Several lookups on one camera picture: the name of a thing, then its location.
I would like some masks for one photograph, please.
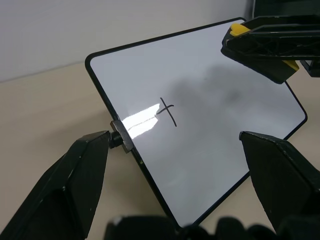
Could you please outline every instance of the white wall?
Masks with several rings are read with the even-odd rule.
[[[1,0],[0,81],[242,17],[248,0]]]

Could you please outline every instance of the white board with black border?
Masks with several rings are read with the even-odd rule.
[[[93,53],[85,62],[163,209],[181,227],[202,221],[248,177],[240,131],[286,139],[307,120],[286,83],[221,53],[231,24],[242,22]]]

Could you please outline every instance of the black marker cross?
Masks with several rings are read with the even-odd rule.
[[[170,117],[171,117],[171,119],[172,119],[172,121],[173,121],[173,124],[174,124],[175,126],[177,126],[174,117],[172,116],[171,112],[169,111],[169,108],[174,107],[175,105],[172,105],[172,104],[171,104],[171,105],[167,106],[166,103],[165,103],[165,101],[162,99],[162,97],[160,97],[160,99],[161,99],[161,101],[162,101],[162,103],[163,103],[163,105],[164,105],[164,109],[162,109],[162,110],[160,110],[159,112],[157,112],[156,115],[159,115],[159,114],[162,113],[163,111],[167,110],[168,113],[169,113],[169,115],[170,115]]]

